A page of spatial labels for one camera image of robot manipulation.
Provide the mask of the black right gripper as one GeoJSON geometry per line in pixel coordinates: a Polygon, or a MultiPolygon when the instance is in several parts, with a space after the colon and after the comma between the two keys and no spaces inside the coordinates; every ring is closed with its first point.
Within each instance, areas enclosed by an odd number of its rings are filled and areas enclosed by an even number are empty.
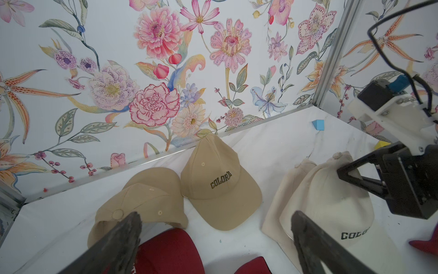
{"type": "Polygon", "coordinates": [[[391,213],[429,219],[438,211],[438,146],[429,145],[424,154],[413,156],[401,143],[381,147],[341,168],[338,177],[385,199],[391,213]],[[383,181],[356,178],[349,173],[365,164],[382,169],[383,181]]]}

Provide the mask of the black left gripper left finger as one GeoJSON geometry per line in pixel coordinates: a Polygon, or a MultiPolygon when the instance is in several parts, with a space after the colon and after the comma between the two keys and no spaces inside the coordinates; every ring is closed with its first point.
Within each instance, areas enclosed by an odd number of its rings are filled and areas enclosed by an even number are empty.
{"type": "Polygon", "coordinates": [[[130,213],[88,251],[60,271],[62,274],[130,274],[139,248],[142,222],[130,213]]]}

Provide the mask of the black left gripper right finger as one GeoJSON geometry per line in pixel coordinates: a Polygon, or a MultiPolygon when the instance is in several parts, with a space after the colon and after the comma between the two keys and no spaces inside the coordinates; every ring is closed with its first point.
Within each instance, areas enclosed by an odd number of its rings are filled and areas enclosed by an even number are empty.
{"type": "Polygon", "coordinates": [[[302,211],[295,211],[291,229],[305,274],[373,274],[374,271],[344,249],[302,211]]]}

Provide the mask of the cream Colorado baseball cap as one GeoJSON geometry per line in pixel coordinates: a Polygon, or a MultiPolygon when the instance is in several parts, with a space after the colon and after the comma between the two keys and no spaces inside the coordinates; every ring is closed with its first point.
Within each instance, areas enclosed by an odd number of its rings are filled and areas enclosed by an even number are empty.
{"type": "Polygon", "coordinates": [[[302,211],[375,273],[405,274],[396,245],[375,221],[369,193],[338,177],[337,169],[351,162],[345,151],[320,165],[305,159],[289,172],[285,205],[278,217],[279,246],[300,271],[291,218],[295,211],[302,211]]]}

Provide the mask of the tan Colorado baseball cap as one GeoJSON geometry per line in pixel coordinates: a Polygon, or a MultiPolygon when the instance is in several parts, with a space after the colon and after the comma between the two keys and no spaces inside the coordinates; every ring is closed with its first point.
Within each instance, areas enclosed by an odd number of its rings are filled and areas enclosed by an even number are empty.
{"type": "Polygon", "coordinates": [[[262,192],[238,154],[218,136],[199,141],[181,172],[181,194],[213,228],[230,231],[262,203],[262,192]]]}

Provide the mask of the yellow foam block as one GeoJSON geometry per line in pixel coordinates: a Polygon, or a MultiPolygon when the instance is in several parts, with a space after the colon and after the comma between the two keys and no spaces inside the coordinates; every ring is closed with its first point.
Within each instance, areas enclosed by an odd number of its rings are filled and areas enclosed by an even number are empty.
{"type": "Polygon", "coordinates": [[[380,149],[380,148],[383,148],[383,147],[386,147],[386,146],[389,146],[389,145],[391,145],[390,142],[386,142],[386,141],[382,141],[382,140],[380,140],[380,141],[374,146],[374,150],[378,150],[378,149],[380,149]]]}

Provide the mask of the maroon cap far left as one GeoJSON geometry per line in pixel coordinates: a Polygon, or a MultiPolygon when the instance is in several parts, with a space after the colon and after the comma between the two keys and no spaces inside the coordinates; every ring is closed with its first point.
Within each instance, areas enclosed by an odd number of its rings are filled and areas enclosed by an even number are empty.
{"type": "Polygon", "coordinates": [[[203,262],[190,236],[169,229],[139,246],[133,274],[203,274],[203,262]]]}

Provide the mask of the maroon Colorado cap centre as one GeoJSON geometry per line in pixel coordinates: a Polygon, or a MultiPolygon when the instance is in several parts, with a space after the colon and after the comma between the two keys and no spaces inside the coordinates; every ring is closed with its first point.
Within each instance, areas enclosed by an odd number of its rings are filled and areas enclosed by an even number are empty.
{"type": "Polygon", "coordinates": [[[272,274],[265,259],[259,256],[238,268],[235,274],[272,274]]]}

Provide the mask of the blue foam block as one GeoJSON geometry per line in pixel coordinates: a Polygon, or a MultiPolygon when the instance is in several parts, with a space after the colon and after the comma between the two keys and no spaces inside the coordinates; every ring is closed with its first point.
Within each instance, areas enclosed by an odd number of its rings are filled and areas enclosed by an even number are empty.
{"type": "Polygon", "coordinates": [[[317,120],[312,121],[312,124],[317,131],[324,131],[325,130],[325,121],[324,120],[317,119],[317,120]]]}

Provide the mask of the maroon cap right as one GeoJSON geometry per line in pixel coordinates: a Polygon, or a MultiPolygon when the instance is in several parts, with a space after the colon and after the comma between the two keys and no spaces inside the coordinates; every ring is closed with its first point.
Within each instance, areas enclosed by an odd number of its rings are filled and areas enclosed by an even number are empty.
{"type": "Polygon", "coordinates": [[[432,236],[429,240],[411,240],[408,242],[411,247],[433,255],[438,256],[438,225],[435,226],[432,236]]]}

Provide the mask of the aluminium corner frame post right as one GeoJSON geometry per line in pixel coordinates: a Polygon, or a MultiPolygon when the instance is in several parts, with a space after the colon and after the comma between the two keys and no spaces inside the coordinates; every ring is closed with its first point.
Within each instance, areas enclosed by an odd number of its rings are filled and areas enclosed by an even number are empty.
{"type": "Polygon", "coordinates": [[[360,0],[346,1],[340,24],[337,28],[332,46],[330,47],[330,51],[311,103],[315,107],[320,107],[325,94],[330,90],[339,62],[342,59],[342,53],[345,48],[344,42],[349,36],[353,22],[362,6],[362,2],[363,1],[360,0]]]}

